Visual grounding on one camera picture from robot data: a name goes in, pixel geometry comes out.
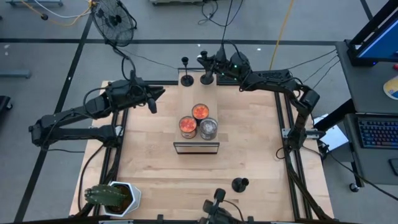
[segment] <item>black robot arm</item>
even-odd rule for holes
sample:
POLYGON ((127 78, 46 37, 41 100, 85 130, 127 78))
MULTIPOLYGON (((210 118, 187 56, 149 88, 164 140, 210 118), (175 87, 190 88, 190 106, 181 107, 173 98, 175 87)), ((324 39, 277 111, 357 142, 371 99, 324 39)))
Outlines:
POLYGON ((130 80, 109 82, 104 92, 83 102, 83 106, 67 111, 45 115, 33 126, 29 127, 32 142, 36 146, 49 146, 59 140, 97 139, 106 147, 118 143, 121 127, 105 125, 100 128, 67 129, 62 126, 72 124, 87 118, 100 119, 112 112, 130 107, 148 104, 152 113, 156 113, 156 100, 165 92, 162 86, 149 86, 141 78, 131 75, 130 80))
MULTIPOLYGON (((284 134, 288 151, 299 150, 303 146, 304 140, 307 138, 308 131, 305 129, 308 117, 317 104, 320 96, 310 87, 297 83, 290 72, 285 70, 259 71, 254 72, 248 58, 236 49, 230 60, 226 59, 224 46, 222 45, 217 54, 207 57, 207 52, 201 52, 201 57, 197 58, 198 62, 203 65, 206 73, 201 77, 201 82, 208 85, 213 80, 213 73, 235 79, 239 83, 240 91, 267 90, 277 93, 284 93, 288 96, 291 104, 296 107, 298 116, 294 127, 284 134), (294 91, 301 91, 302 96, 298 99, 294 91)), ((286 160, 287 173, 300 189, 303 196, 309 201, 310 206, 320 220, 332 220, 318 206, 311 194, 299 179, 296 171, 294 171, 291 160, 286 160)))

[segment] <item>white planter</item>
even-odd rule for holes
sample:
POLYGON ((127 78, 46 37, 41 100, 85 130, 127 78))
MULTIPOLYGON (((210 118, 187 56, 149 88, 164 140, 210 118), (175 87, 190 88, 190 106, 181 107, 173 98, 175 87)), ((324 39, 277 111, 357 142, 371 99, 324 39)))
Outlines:
POLYGON ((110 216, 114 216, 114 217, 123 217, 125 214, 132 212, 139 207, 139 202, 141 201, 141 191, 138 190, 137 187, 131 185, 130 183, 125 183, 125 182, 112 181, 109 185, 113 186, 113 185, 119 185, 119 184, 123 184, 123 185, 126 185, 129 187, 129 190, 130 190, 130 193, 132 196, 132 202, 130 203, 128 208, 122 214, 114 214, 111 211, 107 211, 107 209, 105 209, 105 207, 102 206, 105 215, 110 215, 110 216))

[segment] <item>yellow cable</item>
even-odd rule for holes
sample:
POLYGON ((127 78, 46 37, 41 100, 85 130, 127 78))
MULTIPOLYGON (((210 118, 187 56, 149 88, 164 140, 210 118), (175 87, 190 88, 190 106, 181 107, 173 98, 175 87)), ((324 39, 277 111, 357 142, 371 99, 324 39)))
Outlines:
MULTIPOLYGON (((36 9, 34 9, 30 4, 27 4, 24 0, 21 0, 21 2, 22 2, 25 6, 27 6, 30 10, 32 10, 32 11, 36 12, 37 14, 39 14, 40 17, 43 16, 43 14, 42 14, 41 12, 39 12, 39 11, 36 10, 36 9)), ((72 26, 72 25, 74 25, 74 24, 76 23, 77 20, 79 20, 79 18, 80 18, 81 16, 83 16, 84 14, 86 14, 86 12, 88 12, 88 11, 91 9, 91 7, 94 5, 94 2, 93 2, 93 1, 90 1, 88 5, 89 5, 88 8, 87 8, 83 13, 81 13, 78 17, 76 17, 76 19, 75 19, 71 24, 62 24, 62 23, 60 23, 60 22, 53 21, 53 20, 51 20, 51 19, 49 19, 49 21, 52 22, 52 23, 54 23, 54 24, 56 24, 56 25, 59 25, 59 26, 64 26, 64 27, 72 26)))
POLYGON ((286 25, 287 19, 289 18, 290 11, 292 10, 293 2, 294 2, 294 0, 290 1, 289 9, 287 10, 287 13, 286 13, 286 16, 285 16, 285 19, 284 19, 284 23, 282 24, 282 27, 280 28, 278 41, 276 42, 276 45, 275 45, 274 54, 272 54, 271 64, 269 65, 269 70, 272 69, 272 64, 274 63, 274 58, 275 58, 275 55, 276 55, 276 51, 278 49, 279 42, 282 39, 282 34, 284 33, 284 29, 285 29, 285 25, 286 25))

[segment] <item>tin can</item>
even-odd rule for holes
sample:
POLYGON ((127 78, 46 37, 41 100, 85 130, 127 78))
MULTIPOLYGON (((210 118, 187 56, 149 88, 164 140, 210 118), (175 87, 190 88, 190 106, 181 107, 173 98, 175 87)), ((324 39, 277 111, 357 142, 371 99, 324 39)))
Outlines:
POLYGON ((203 119, 200 123, 200 136, 204 140, 212 140, 217 136, 218 123, 213 118, 203 119))
POLYGON ((192 116, 195 118, 197 125, 199 126, 203 119, 209 117, 209 107, 203 103, 198 103, 192 108, 192 116))
POLYGON ((181 118, 178 126, 180 127, 182 137, 186 139, 194 138, 197 135, 197 122, 191 116, 181 118))

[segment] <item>wooden block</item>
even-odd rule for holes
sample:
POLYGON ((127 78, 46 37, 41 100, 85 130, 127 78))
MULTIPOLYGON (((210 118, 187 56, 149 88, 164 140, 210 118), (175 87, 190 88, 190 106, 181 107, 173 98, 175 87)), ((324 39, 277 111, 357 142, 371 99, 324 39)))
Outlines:
POLYGON ((209 108, 209 118, 213 118, 218 122, 217 112, 217 82, 216 75, 214 75, 214 82, 210 85, 203 85, 200 82, 202 72, 189 72, 194 78, 192 86, 183 86, 181 84, 181 77, 185 75, 184 72, 179 73, 178 78, 178 107, 176 117, 176 132, 175 132, 175 150, 177 153, 212 153, 218 152, 220 142, 217 136, 210 140, 204 140, 200 136, 200 130, 197 127, 197 135, 192 139, 185 139, 182 137, 179 127, 179 121, 184 116, 192 116, 192 108, 198 103, 203 103, 209 108))

